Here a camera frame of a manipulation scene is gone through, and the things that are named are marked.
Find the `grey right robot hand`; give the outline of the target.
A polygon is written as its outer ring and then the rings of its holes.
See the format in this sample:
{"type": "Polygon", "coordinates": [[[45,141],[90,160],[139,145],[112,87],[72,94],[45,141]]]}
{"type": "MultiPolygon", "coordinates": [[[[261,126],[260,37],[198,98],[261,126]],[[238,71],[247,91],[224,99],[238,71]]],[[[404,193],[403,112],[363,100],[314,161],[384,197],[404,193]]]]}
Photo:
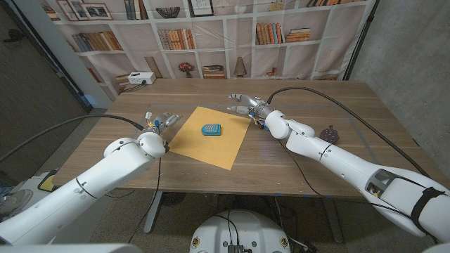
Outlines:
{"type": "Polygon", "coordinates": [[[274,111],[268,103],[256,96],[231,94],[229,98],[234,99],[237,103],[242,103],[242,105],[232,105],[227,107],[227,109],[242,115],[252,115],[266,119],[274,111]]]}

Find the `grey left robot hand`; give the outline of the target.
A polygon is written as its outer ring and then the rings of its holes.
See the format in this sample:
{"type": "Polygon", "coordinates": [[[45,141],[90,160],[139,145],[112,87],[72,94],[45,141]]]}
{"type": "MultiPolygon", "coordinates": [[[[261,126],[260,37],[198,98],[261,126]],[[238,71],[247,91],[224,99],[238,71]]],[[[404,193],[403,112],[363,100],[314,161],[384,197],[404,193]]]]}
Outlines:
{"type": "Polygon", "coordinates": [[[176,115],[171,112],[164,112],[157,115],[152,121],[149,121],[146,129],[161,135],[164,130],[175,125],[180,119],[180,115],[176,115]]]}

